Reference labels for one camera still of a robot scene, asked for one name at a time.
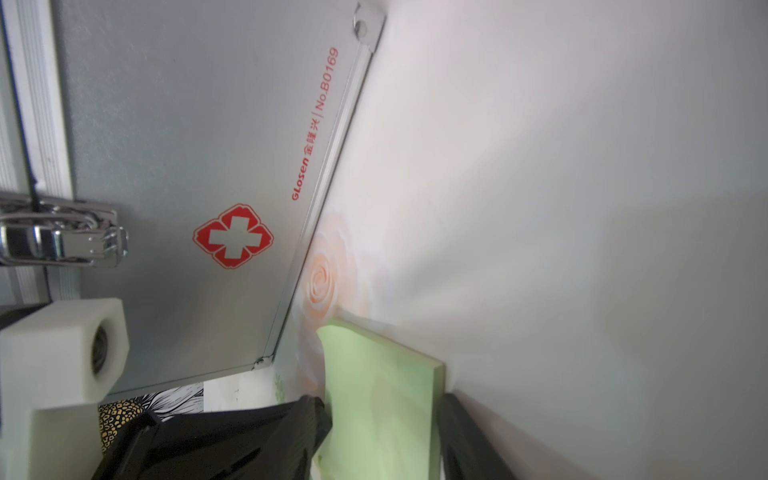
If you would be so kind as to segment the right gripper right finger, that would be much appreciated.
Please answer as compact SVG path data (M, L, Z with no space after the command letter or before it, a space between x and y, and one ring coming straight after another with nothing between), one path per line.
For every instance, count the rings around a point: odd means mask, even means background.
M518 479L452 393L438 402L437 428L447 480Z

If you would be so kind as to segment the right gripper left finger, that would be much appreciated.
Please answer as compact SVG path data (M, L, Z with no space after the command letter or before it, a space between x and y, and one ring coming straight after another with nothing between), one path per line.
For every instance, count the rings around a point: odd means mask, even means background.
M323 401L174 416L122 427L95 479L308 479L332 429Z

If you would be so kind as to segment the green memo pad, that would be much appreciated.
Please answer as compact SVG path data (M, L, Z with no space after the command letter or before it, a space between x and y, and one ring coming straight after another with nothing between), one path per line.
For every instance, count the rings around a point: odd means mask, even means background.
M317 334L332 419L316 456L321 478L440 478L444 363L342 320Z

